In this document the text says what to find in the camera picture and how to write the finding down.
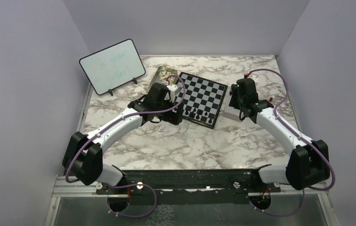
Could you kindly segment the black chess rook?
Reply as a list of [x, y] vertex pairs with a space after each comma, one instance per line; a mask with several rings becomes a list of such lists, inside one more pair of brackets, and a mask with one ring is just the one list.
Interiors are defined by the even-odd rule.
[[194, 116], [195, 116], [194, 111], [191, 111], [190, 114], [189, 114], [189, 117], [190, 117], [190, 118], [194, 118]]

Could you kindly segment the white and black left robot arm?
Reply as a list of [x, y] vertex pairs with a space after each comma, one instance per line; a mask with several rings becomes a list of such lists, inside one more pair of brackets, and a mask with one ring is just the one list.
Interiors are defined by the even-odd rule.
[[103, 153], [123, 136], [147, 122], [158, 118], [173, 125], [182, 122], [183, 101], [175, 97], [184, 94], [185, 88], [176, 84], [154, 83], [149, 92], [130, 102], [116, 118], [91, 132], [75, 132], [68, 143], [62, 166], [68, 183], [93, 182], [108, 184], [114, 193], [126, 188], [124, 172], [103, 162]]

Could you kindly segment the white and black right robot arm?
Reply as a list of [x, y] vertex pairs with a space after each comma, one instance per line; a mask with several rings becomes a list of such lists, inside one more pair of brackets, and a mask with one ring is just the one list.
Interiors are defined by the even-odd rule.
[[252, 170], [250, 187], [260, 192], [268, 184], [290, 185], [296, 190], [330, 178], [328, 146], [300, 133], [272, 103], [260, 100], [255, 81], [243, 78], [231, 85], [229, 106], [239, 110], [240, 120], [250, 119], [271, 134], [289, 155], [285, 165], [266, 165]]

